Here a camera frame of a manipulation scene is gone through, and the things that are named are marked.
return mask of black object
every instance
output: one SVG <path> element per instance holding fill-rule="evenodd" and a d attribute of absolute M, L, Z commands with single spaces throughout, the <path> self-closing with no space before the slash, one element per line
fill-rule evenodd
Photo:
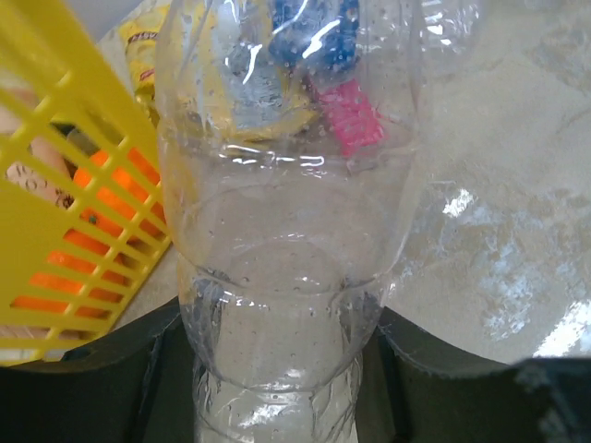
<path fill-rule="evenodd" d="M 193 443 L 177 301 L 66 354 L 0 368 L 3 443 Z M 591 361 L 501 365 L 386 309 L 364 350 L 360 443 L 591 442 Z"/>

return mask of pink object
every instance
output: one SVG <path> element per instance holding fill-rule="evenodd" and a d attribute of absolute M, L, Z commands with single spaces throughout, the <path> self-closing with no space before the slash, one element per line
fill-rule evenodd
<path fill-rule="evenodd" d="M 345 157 L 387 137 L 380 123 L 380 114 L 369 103 L 357 80 L 349 80 L 323 92 L 316 90 L 316 94 L 334 135 L 341 142 L 341 153 Z"/>

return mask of orange toy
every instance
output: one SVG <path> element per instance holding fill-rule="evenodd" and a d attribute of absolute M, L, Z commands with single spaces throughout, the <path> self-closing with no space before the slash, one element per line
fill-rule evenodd
<path fill-rule="evenodd" d="M 87 249 L 100 257 L 104 256 L 109 251 L 109 246 L 104 245 L 103 243 L 94 240 L 93 238 L 88 237 L 84 233 L 79 233 L 78 231 L 68 231 L 64 236 L 64 239 L 70 243 L 73 243 L 74 245 L 83 247 L 84 249 Z M 119 256 L 115 258 L 115 261 L 117 263 L 122 263 L 122 259 Z M 65 268 L 69 268 L 86 274 L 91 274 L 96 269 L 96 265 L 94 265 L 93 263 L 90 263 L 89 261 L 83 260 L 81 258 L 72 257 L 69 254 L 60 251 L 52 252 L 47 258 L 47 262 L 51 263 L 52 265 L 63 266 Z M 125 277 L 123 277 L 122 275 L 107 270 L 103 274 L 103 280 L 121 284 L 123 290 L 123 285 L 125 284 Z M 78 295 L 83 286 L 83 284 L 79 281 L 71 281 L 69 279 L 64 279 L 62 277 L 46 274 L 43 272 L 37 272 L 36 274 L 34 274 L 30 279 L 29 283 L 34 286 L 41 286 L 42 288 L 52 289 L 55 291 L 60 291 L 62 293 L 71 293 L 72 295 Z M 111 303 L 119 303 L 122 298 L 122 296 L 118 293 L 112 293 L 101 288 L 93 288 L 89 293 L 89 297 Z M 12 306 L 62 314 L 66 311 L 68 303 L 21 295 L 14 300 Z M 97 309 L 94 307 L 81 306 L 75 312 L 75 315 L 83 317 L 104 318 L 108 317 L 109 311 L 106 311 L 104 309 Z"/>
<path fill-rule="evenodd" d="M 90 159 L 97 165 L 103 166 L 105 162 L 108 160 L 109 155 L 100 150 L 96 152 L 94 155 L 90 157 Z M 143 173 L 148 180 L 154 185 L 157 185 L 160 182 L 160 176 L 158 172 L 154 170 L 150 166 L 150 164 L 141 156 L 141 154 L 134 148 L 129 151 L 127 158 L 138 168 L 138 170 Z M 92 179 L 92 175 L 83 168 L 78 168 L 76 173 L 74 174 L 74 183 L 76 183 L 80 187 L 86 187 L 90 180 Z M 113 179 L 129 194 L 137 198 L 141 203 L 146 201 L 146 199 L 150 196 L 150 194 L 136 181 L 133 180 L 131 175 L 129 175 L 126 171 L 121 168 L 115 169 L 113 172 Z M 112 190 L 102 187 L 99 189 L 97 193 L 97 198 L 104 202 L 109 207 L 113 208 L 121 215 L 126 217 L 128 220 L 131 220 L 135 215 L 136 211 L 131 208 L 125 201 L 119 198 Z M 160 220 L 165 222 L 164 219 L 164 209 L 160 203 L 154 205 L 151 209 L 151 212 L 158 217 Z M 102 229 L 103 231 L 109 233 L 113 237 L 118 237 L 122 232 L 123 228 L 116 224 L 113 221 L 110 221 L 106 217 L 104 217 L 101 213 L 93 210 L 92 208 L 86 208 L 81 213 L 82 219 L 95 224 L 97 227 Z M 144 220 L 139 224 L 139 227 L 148 233 L 151 236 L 156 236 L 161 231 L 156 228 L 153 224 L 149 221 Z M 131 237 L 131 241 L 137 240 L 136 237 Z"/>

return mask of yellow basket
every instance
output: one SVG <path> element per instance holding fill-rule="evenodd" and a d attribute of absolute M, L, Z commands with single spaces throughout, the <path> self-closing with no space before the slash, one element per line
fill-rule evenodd
<path fill-rule="evenodd" d="M 14 365 L 59 358 L 107 333 L 170 240 L 154 214 L 162 202 L 154 128 L 67 8 L 58 0 L 0 0 L 0 54 L 0 71 L 39 99 L 31 105 L 0 87 L 0 106 L 18 119 L 14 132 L 0 134 L 0 365 Z M 57 117 L 107 160 L 67 141 L 51 123 Z M 32 155 L 37 140 L 86 171 L 88 183 Z M 66 191 L 71 206 L 9 180 L 16 167 Z"/>

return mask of blue object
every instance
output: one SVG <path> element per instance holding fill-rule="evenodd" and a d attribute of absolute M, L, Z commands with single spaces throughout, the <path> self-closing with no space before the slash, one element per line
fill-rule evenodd
<path fill-rule="evenodd" d="M 356 64 L 358 0 L 274 0 L 269 51 L 294 67 L 346 71 Z"/>

